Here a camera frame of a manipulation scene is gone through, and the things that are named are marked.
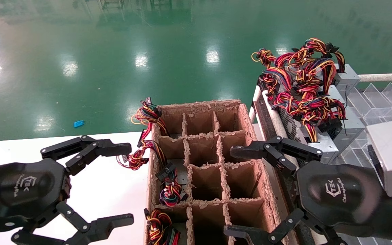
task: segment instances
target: cardboard divider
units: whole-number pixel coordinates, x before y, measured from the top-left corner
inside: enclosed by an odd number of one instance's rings
[[[183,191],[189,198],[174,208],[159,205],[161,183],[155,174],[160,166],[151,151],[148,208],[162,209],[181,234],[186,233],[178,245],[247,245],[243,239],[225,236],[225,224],[272,231],[279,217],[264,164],[229,155],[230,147],[247,146],[257,139],[246,106],[239,100],[227,100],[160,108],[168,130],[177,138],[161,135],[155,125],[152,139],[168,162],[179,166],[178,181],[187,181]]]
[[[223,204],[193,205],[193,236],[196,245],[227,245]]]
[[[179,139],[172,139],[166,136],[159,136],[157,137],[157,142],[162,149],[164,155],[167,158],[168,163],[174,163],[177,170],[178,170],[178,183],[180,184],[187,184],[188,183],[188,174],[186,167],[184,166],[184,139],[179,138]],[[155,154],[153,154],[154,162],[151,163],[153,164],[152,166],[152,175],[151,175],[151,195],[153,197],[151,198],[151,202],[153,205],[158,205],[159,203],[159,194],[161,191],[161,183],[160,181],[155,177],[155,174],[157,174],[160,169],[162,169],[162,166],[159,166],[158,158]]]
[[[211,111],[206,111],[199,114],[186,113],[185,121],[187,123],[187,135],[198,135],[200,133],[214,132],[215,121],[213,112]]]
[[[248,146],[252,142],[252,137],[245,130],[224,133],[222,135],[222,155],[225,158],[225,162],[229,163],[240,163],[246,162],[246,159],[236,159],[229,154],[229,150],[232,146]]]
[[[203,166],[204,164],[219,163],[217,154],[218,136],[213,133],[207,135],[192,135],[187,138],[189,144],[189,164]]]
[[[170,134],[171,138],[179,138],[183,135],[183,123],[184,123],[184,114],[175,112],[173,110],[165,110],[162,109],[161,118],[164,120],[166,124],[166,128]]]
[[[239,119],[239,107],[240,105],[237,104],[235,107],[216,111],[220,132],[234,132],[244,129],[243,121]]]
[[[225,165],[230,198],[258,198],[263,196],[261,171],[255,161]]]
[[[223,188],[220,168],[220,164],[204,167],[191,166],[189,180],[191,180],[191,195],[194,200],[222,199]]]
[[[241,199],[227,203],[233,225],[250,226],[269,231],[272,221],[267,219],[263,198]]]

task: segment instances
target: wire bundle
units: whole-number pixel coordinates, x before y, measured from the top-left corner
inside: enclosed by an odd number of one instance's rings
[[[335,118],[346,119],[344,105],[336,99],[326,96],[319,96],[316,99],[302,100],[297,104],[297,109],[290,112],[292,116],[300,116],[302,125],[305,126],[311,142],[317,142],[317,132],[315,126],[323,121]]]
[[[317,141],[315,126],[332,119],[345,119],[344,105],[336,99],[326,97],[337,72],[331,54],[338,60],[338,72],[344,72],[344,56],[338,49],[331,43],[310,38],[300,49],[294,48],[293,52],[277,58],[263,48],[252,53],[252,60],[261,62],[266,67],[259,81],[264,82],[267,88],[272,108],[282,108],[300,121],[307,129],[311,142]],[[322,56],[313,58],[316,52]],[[280,84],[285,90],[278,93]],[[324,96],[319,96],[321,86]]]
[[[151,213],[145,209],[149,226],[149,245],[178,245],[180,232],[171,227],[170,217],[155,208]]]
[[[176,181],[176,169],[164,179],[164,188],[160,192],[160,203],[174,207],[181,201],[182,186]]]
[[[143,124],[148,128],[143,131],[141,140],[144,140],[152,130],[153,124],[157,124],[160,127],[161,133],[163,135],[169,136],[168,130],[164,123],[164,120],[160,117],[161,113],[154,104],[148,104],[145,101],[142,102],[142,107],[140,107],[134,116],[131,117],[131,122],[133,124]]]
[[[252,53],[251,57],[253,61],[261,62],[261,64],[267,68],[269,68],[272,62],[276,59],[270,50],[266,50],[264,48],[260,48],[258,52]]]
[[[344,55],[340,51],[338,51],[338,47],[333,46],[331,43],[325,44],[325,42],[317,38],[310,38],[306,40],[304,47],[316,50],[322,53],[322,57],[326,57],[326,58],[332,57],[330,53],[335,54],[339,64],[339,72],[340,73],[345,72]]]
[[[291,90],[291,78],[285,70],[277,68],[277,67],[269,67],[263,71],[263,74],[271,74],[274,75],[280,82],[284,85],[287,91]]]
[[[117,162],[126,168],[138,170],[143,164],[146,164],[149,161],[149,158],[143,158],[146,149],[152,149],[157,154],[161,166],[165,166],[167,159],[165,158],[165,155],[157,142],[142,140],[141,143],[142,146],[133,154],[128,156],[117,156]]]

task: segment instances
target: white pipe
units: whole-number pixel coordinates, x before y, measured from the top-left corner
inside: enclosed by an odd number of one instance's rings
[[[392,73],[358,75],[359,82],[392,82]]]

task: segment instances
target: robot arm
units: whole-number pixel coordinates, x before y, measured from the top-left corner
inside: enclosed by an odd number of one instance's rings
[[[282,153],[309,163],[297,169]],[[234,146],[236,158],[264,158],[295,180],[296,209],[271,233],[260,229],[226,226],[226,235],[242,237],[249,244],[280,244],[299,222],[319,234],[328,244],[346,244],[339,233],[392,240],[392,197],[384,191],[372,168],[353,165],[327,165],[319,162],[321,152],[310,146],[275,137],[249,146]]]
[[[0,165],[0,232],[23,227],[12,236],[19,245],[85,245],[107,239],[115,227],[134,223],[132,214],[100,218],[87,223],[66,201],[70,198],[70,176],[78,174],[99,156],[126,155],[129,143],[114,144],[87,135],[40,151],[37,163]],[[66,167],[56,160],[76,154]],[[78,232],[67,241],[33,234],[61,214]]]

